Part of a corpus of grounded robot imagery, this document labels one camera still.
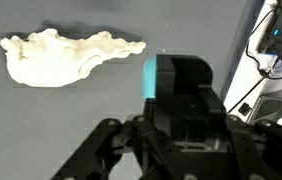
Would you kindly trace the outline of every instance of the gray tabletop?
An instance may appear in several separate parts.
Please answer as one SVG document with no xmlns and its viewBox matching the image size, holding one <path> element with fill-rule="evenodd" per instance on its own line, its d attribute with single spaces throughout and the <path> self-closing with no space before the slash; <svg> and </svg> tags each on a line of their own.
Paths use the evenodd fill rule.
<svg viewBox="0 0 282 180">
<path fill-rule="evenodd" d="M 89 78 L 55 89 L 16 84 L 0 48 L 0 180 L 49 179 L 100 120 L 124 121 L 140 113 L 142 65 L 157 53 L 203 57 L 214 71 L 213 88 L 220 94 L 247 2 L 0 0 L 0 38 L 57 27 L 69 36 L 111 29 L 147 43 L 142 54 L 110 61 Z M 125 159 L 113 179 L 140 175 L 132 156 Z"/>
</svg>

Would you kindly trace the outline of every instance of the gray table surface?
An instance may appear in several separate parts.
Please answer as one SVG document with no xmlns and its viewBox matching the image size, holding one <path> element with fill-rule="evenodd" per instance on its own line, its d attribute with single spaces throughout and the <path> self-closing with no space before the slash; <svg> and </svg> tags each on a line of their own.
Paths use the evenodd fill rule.
<svg viewBox="0 0 282 180">
<path fill-rule="evenodd" d="M 0 48 L 0 180 L 49 179 L 100 120 L 124 121 L 140 113 L 142 65 L 156 53 L 203 57 L 213 68 L 213 88 L 220 94 L 247 2 L 0 0 L 0 38 L 46 27 L 58 27 L 69 36 L 108 28 L 147 43 L 141 55 L 114 60 L 85 80 L 55 89 L 16 84 Z M 126 156 L 112 179 L 140 176 L 132 159 Z"/>
</svg>

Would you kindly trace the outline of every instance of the screw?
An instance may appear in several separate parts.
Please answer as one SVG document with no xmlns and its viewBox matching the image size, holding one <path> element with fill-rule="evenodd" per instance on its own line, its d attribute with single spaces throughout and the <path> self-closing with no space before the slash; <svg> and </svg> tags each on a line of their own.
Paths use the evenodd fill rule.
<svg viewBox="0 0 282 180">
<path fill-rule="evenodd" d="M 251 174 L 249 180 L 264 180 L 264 178 L 259 174 Z"/>
<path fill-rule="evenodd" d="M 262 121 L 261 124 L 265 126 L 271 126 L 271 123 L 269 123 L 268 121 Z"/>
<path fill-rule="evenodd" d="M 197 178 L 192 174 L 186 174 L 183 180 L 197 180 Z"/>
<path fill-rule="evenodd" d="M 230 119 L 231 119 L 232 121 L 237 121 L 237 120 L 238 120 L 238 118 L 235 117 L 235 116 L 230 116 Z"/>
<path fill-rule="evenodd" d="M 64 180 L 75 180 L 74 177 L 67 177 Z"/>
<path fill-rule="evenodd" d="M 142 116 L 138 117 L 138 121 L 144 121 L 144 118 Z"/>
<path fill-rule="evenodd" d="M 109 121 L 109 125 L 115 125 L 115 121 Z"/>
</svg>

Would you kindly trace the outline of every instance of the white crumpled object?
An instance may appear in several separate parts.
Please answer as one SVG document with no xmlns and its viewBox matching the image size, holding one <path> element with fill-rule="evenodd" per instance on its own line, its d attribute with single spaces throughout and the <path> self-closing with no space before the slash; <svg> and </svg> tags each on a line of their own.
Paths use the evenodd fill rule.
<svg viewBox="0 0 282 180">
<path fill-rule="evenodd" d="M 62 37 L 55 29 L 32 33 L 26 41 L 18 36 L 4 38 L 0 45 L 6 52 L 7 68 L 18 83 L 33 87 L 61 87 L 89 76 L 91 70 L 112 58 L 140 54 L 144 42 L 112 39 L 99 32 L 88 39 Z"/>
</svg>

